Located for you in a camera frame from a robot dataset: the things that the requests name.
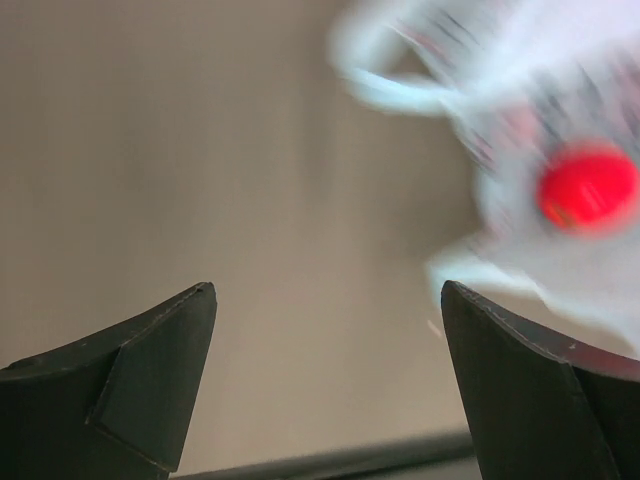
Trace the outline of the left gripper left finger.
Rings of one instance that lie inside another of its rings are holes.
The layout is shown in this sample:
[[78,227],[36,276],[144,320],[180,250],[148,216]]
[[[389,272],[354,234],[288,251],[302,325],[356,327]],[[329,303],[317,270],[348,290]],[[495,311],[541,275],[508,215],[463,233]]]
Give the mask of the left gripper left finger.
[[4,479],[166,479],[182,457],[217,311],[198,283],[1,371]]

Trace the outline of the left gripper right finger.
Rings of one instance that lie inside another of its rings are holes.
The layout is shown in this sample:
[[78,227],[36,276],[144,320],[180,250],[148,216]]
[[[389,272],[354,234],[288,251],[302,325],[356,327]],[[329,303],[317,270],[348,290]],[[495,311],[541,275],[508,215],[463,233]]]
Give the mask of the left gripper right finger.
[[441,311],[481,475],[639,477],[639,363],[580,342],[453,281]]

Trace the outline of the light blue plastic bag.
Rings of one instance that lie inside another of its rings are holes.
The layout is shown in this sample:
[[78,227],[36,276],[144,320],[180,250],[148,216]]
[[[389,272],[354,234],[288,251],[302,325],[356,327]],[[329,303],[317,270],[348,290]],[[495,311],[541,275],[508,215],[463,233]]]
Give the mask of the light blue plastic bag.
[[639,345],[639,217],[605,235],[558,230],[536,206],[565,143],[611,142],[639,167],[635,1],[358,1],[330,62],[374,108],[445,116],[477,162],[482,229],[427,264],[447,281],[521,293]]

